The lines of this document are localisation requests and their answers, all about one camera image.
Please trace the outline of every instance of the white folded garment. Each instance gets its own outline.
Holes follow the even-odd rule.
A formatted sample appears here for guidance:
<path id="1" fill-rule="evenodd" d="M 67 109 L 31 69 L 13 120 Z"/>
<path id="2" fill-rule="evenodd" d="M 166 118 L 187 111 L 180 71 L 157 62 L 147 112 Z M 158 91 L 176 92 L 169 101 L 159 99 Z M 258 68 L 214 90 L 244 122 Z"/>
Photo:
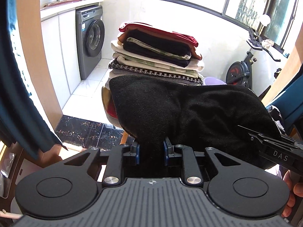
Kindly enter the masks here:
<path id="1" fill-rule="evenodd" d="M 166 73 L 188 76 L 188 77 L 192 77 L 192 78 L 199 78 L 198 73 L 196 71 L 191 70 L 192 71 L 191 73 L 172 71 L 169 69 L 164 69 L 164 68 L 159 68 L 159 67 L 154 67 L 154 66 L 134 62 L 132 60 L 126 60 L 121 55 L 118 56 L 117 61 L 125 66 L 132 66 L 132 67 L 143 68 L 143 69 L 152 70 L 152 71 L 166 72 Z"/>
<path id="2" fill-rule="evenodd" d="M 134 53 L 131 53 L 131 52 L 128 52 L 128 51 L 124 50 L 123 45 L 118 44 L 118 40 L 112 41 L 111 47 L 112 47 L 112 50 L 114 52 L 118 52 L 118 53 L 130 56 L 130 57 L 134 57 L 134 58 L 138 58 L 138 59 L 142 59 L 142 60 L 146 60 L 146 61 L 151 61 L 151 62 L 155 62 L 155 63 L 159 63 L 159 64 L 165 64 L 165 65 L 168 65 L 168 66 L 173 66 L 175 68 L 195 70 L 197 72 L 201 72 L 204 68 L 204 62 L 202 60 L 198 60 L 198 59 L 191 59 L 190 63 L 188 64 L 187 67 L 182 67 L 182 66 L 177 66 L 173 63 L 163 61 L 163 60 L 157 60 L 157 59 L 145 57 L 145 56 L 142 56 L 142 55 L 134 54 Z"/>

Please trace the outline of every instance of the metal screw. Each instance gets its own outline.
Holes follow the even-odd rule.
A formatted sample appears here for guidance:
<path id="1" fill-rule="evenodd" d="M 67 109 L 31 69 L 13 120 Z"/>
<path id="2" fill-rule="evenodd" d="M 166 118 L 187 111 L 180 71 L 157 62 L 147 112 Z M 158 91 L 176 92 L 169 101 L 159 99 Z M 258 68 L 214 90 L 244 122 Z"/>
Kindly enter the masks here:
<path id="1" fill-rule="evenodd" d="M 198 184 L 201 183 L 202 179 L 199 177 L 189 177 L 186 181 L 190 184 Z"/>
<path id="2" fill-rule="evenodd" d="M 113 176 L 106 177 L 106 178 L 104 178 L 104 182 L 108 183 L 108 184 L 114 184 L 114 183 L 119 182 L 119 178 L 113 177 Z"/>

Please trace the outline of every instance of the washing machine door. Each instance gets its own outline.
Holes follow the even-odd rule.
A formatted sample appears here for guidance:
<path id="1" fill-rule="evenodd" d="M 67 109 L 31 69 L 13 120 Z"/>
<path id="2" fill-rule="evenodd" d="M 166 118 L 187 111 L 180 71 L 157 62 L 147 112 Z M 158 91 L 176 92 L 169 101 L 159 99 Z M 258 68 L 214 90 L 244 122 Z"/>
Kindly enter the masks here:
<path id="1" fill-rule="evenodd" d="M 85 42 L 90 57 L 96 57 L 101 52 L 104 42 L 104 24 L 102 20 L 97 19 L 90 24 Z"/>

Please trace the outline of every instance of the cabinet door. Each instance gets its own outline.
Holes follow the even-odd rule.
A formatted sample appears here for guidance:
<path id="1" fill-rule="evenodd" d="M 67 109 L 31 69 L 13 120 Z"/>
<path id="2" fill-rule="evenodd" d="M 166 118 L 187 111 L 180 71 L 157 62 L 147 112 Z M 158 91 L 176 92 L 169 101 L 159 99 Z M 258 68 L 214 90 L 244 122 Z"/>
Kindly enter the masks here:
<path id="1" fill-rule="evenodd" d="M 70 92 L 61 52 L 59 17 L 55 16 L 43 21 L 41 29 L 49 74 L 62 109 L 70 97 Z"/>
<path id="2" fill-rule="evenodd" d="M 75 10 L 59 15 L 59 27 L 63 62 L 69 90 L 74 92 L 80 83 L 80 71 L 76 44 L 76 12 Z"/>

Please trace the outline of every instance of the brown folded garment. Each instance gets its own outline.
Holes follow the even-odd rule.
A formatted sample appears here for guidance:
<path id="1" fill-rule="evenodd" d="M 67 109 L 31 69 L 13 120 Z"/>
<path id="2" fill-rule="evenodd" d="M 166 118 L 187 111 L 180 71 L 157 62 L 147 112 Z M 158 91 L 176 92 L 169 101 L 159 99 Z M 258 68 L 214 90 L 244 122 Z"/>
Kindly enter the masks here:
<path id="1" fill-rule="evenodd" d="M 139 30 L 141 32 L 147 33 L 147 34 L 149 34 L 151 36 L 154 36 L 154 37 L 169 39 L 169 40 L 172 40 L 172 41 L 175 41 L 175 42 L 181 42 L 181 43 L 187 44 L 190 47 L 191 56 L 195 59 L 202 60 L 202 55 L 200 53 L 196 52 L 196 47 L 192 46 L 190 43 L 186 43 L 184 41 L 181 41 L 181 40 L 169 37 L 169 36 L 161 35 L 159 33 L 152 32 L 152 31 L 149 31 L 149 30 L 146 30 L 146 29 L 143 29 L 143 28 L 136 28 L 135 26 L 129 26 L 126 29 L 125 32 L 119 33 L 118 34 L 118 41 L 120 41 L 121 43 L 126 42 L 126 40 L 128 38 L 128 33 L 132 30 Z"/>

